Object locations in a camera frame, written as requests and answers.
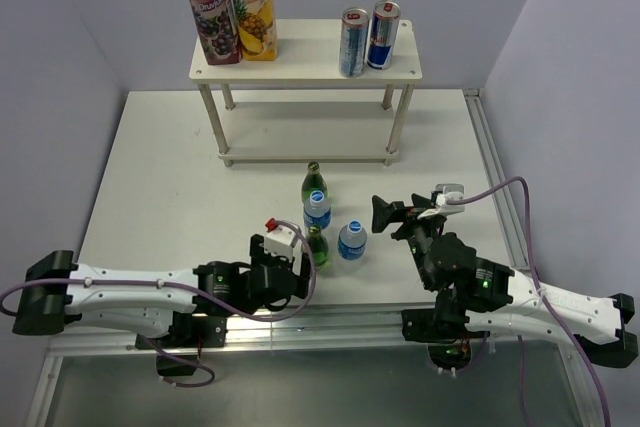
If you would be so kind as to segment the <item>Pocari water bottle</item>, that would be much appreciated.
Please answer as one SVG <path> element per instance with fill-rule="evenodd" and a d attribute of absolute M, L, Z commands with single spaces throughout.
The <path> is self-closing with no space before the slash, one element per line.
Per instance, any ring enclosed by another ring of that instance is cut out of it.
<path fill-rule="evenodd" d="M 329 227 L 331 222 L 331 205 L 321 190 L 314 190 L 304 202 L 303 219 L 306 229 L 312 225 L 321 230 Z"/>
<path fill-rule="evenodd" d="M 341 228 L 337 241 L 337 252 L 342 271 L 351 273 L 362 265 L 367 238 L 367 232 L 358 220 L 351 220 Z"/>

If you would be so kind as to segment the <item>green glass bottle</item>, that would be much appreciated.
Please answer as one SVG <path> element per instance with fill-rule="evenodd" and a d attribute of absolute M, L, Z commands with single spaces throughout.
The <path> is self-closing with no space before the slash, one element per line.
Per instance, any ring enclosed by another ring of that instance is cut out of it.
<path fill-rule="evenodd" d="M 301 199 L 305 202 L 314 191 L 321 191 L 327 194 L 328 187 L 320 172 L 320 164 L 312 161 L 307 166 L 307 174 L 301 186 Z"/>
<path fill-rule="evenodd" d="M 311 256 L 316 269 L 320 270 L 326 265 L 329 256 L 329 244 L 323 234 L 322 227 L 318 224 L 312 224 L 308 228 L 306 240 L 311 248 Z"/>

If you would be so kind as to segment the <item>Red Bull can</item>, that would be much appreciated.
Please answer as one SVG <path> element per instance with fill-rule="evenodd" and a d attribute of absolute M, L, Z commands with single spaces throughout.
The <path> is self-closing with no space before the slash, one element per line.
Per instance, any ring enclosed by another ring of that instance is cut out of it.
<path fill-rule="evenodd" d="M 400 14 L 398 4 L 391 0 L 375 4 L 367 53 L 367 63 L 371 68 L 384 70 L 390 66 Z"/>

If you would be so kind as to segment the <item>silver energy can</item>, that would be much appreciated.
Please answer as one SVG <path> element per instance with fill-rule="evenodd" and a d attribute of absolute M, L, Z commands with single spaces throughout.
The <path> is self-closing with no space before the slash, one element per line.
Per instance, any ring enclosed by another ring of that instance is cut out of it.
<path fill-rule="evenodd" d="M 346 9 L 341 18 L 339 71 L 343 77 L 358 77 L 364 70 L 369 16 L 359 7 Z"/>

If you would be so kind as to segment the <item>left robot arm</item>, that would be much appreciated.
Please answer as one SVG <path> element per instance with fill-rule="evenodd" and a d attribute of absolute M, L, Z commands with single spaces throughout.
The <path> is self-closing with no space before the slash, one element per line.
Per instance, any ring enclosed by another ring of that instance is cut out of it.
<path fill-rule="evenodd" d="M 21 336 L 91 326 L 133 332 L 169 348 L 192 347 L 199 337 L 220 346 L 231 316 L 271 323 L 289 318 L 292 299 L 309 302 L 316 269 L 309 255 L 295 256 L 295 245 L 255 234 L 248 262 L 161 272 L 98 268 L 74 262 L 70 251 L 53 251 L 14 287 L 16 310 L 1 311 Z"/>

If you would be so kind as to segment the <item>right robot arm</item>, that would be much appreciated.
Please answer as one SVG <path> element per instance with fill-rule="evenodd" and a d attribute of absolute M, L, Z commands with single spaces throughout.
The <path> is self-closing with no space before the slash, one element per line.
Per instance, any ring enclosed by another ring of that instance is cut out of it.
<path fill-rule="evenodd" d="M 444 229 L 439 192 L 413 195 L 410 205 L 372 198 L 372 231 L 397 225 L 392 239 L 405 241 L 423 288 L 436 295 L 430 308 L 405 309 L 402 335 L 409 342 L 448 343 L 485 333 L 521 335 L 558 344 L 579 344 L 598 366 L 626 368 L 639 355 L 638 338 L 627 329 L 635 314 L 631 296 L 577 294 L 512 267 L 478 256 Z"/>

